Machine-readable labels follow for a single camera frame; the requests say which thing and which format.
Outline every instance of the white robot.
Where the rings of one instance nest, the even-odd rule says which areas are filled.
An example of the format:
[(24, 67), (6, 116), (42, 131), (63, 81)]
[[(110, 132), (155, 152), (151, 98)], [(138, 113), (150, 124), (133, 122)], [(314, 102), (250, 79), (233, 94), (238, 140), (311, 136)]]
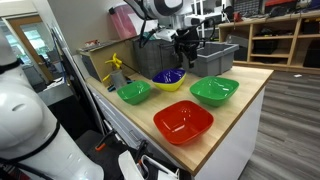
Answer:
[(34, 173), (44, 179), (64, 180), (99, 180), (104, 175), (102, 168), (83, 154), (33, 91), (0, 31), (1, 160), (27, 170), (24, 172), (32, 179), (40, 179)]

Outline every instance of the floor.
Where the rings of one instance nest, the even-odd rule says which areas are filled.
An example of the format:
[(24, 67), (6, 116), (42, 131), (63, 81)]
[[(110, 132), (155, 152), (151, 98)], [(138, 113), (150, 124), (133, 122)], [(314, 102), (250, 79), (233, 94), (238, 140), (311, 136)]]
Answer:
[(240, 180), (320, 179), (320, 75), (275, 72)]

